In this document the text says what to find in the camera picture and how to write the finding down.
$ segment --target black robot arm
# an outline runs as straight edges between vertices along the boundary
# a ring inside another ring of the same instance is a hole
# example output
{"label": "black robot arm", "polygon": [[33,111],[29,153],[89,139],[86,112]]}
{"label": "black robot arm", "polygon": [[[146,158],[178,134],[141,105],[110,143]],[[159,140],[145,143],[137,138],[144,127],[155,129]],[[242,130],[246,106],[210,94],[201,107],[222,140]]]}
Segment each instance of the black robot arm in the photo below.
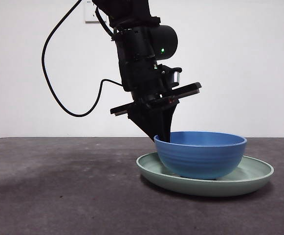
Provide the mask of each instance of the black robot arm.
{"label": "black robot arm", "polygon": [[161,140],[169,142],[172,116],[179,99],[197,94],[201,88],[196,82],[173,90],[179,85],[182,69],[157,63],[174,55],[178,44],[176,32],[170,26],[160,25],[159,17],[151,16],[148,0],[93,2],[109,17],[113,28],[109,34],[116,42],[122,85],[133,98],[132,103],[110,112],[116,116],[128,114],[152,140],[159,135]]}

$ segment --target blue bowl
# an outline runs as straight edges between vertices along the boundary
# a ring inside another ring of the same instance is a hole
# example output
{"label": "blue bowl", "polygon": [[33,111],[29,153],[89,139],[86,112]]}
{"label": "blue bowl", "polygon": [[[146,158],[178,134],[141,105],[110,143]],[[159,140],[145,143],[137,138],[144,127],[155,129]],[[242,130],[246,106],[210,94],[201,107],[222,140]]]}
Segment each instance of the blue bowl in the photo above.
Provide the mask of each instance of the blue bowl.
{"label": "blue bowl", "polygon": [[247,140],[218,132],[171,132],[171,140],[154,138],[160,160],[175,174],[211,180],[232,172],[240,163]]}

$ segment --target white backdrop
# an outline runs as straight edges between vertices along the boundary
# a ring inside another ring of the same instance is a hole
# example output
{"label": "white backdrop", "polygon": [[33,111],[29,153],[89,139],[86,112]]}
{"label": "white backdrop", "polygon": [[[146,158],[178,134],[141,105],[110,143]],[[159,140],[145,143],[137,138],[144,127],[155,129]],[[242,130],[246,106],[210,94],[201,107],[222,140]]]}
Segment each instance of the white backdrop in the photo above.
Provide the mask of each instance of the white backdrop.
{"label": "white backdrop", "polygon": [[[75,0],[0,0],[0,137],[146,136],[110,108],[130,93],[105,84],[96,110],[70,117],[53,99],[41,68],[44,41]],[[167,61],[181,85],[201,93],[181,99],[172,130],[284,137],[284,0],[150,0],[151,13],[179,38]],[[100,80],[120,81],[116,47],[79,6],[46,53],[52,85],[70,110],[96,99]]]}

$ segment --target light switch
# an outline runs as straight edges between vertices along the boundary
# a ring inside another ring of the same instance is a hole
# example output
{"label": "light switch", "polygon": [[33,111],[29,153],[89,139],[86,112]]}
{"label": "light switch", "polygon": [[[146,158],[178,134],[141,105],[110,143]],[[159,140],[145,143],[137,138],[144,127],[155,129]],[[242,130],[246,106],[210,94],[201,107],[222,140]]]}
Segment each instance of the light switch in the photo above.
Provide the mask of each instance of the light switch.
{"label": "light switch", "polygon": [[[87,0],[84,2],[85,23],[99,23],[95,14],[95,10],[96,5],[91,0]],[[103,20],[107,22],[107,15],[101,10],[99,11],[99,13],[102,16]]]}

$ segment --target pale green dish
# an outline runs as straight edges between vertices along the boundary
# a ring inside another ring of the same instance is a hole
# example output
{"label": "pale green dish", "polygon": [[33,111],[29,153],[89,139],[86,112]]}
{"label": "pale green dish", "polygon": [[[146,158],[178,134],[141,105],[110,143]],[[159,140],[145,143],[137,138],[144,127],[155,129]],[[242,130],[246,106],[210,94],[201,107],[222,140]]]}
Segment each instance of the pale green dish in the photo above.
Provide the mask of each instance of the pale green dish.
{"label": "pale green dish", "polygon": [[254,192],[268,183],[273,167],[261,160],[243,156],[237,168],[216,180],[182,178],[170,172],[158,154],[149,153],[136,160],[142,175],[162,188],[189,195],[226,197]]}

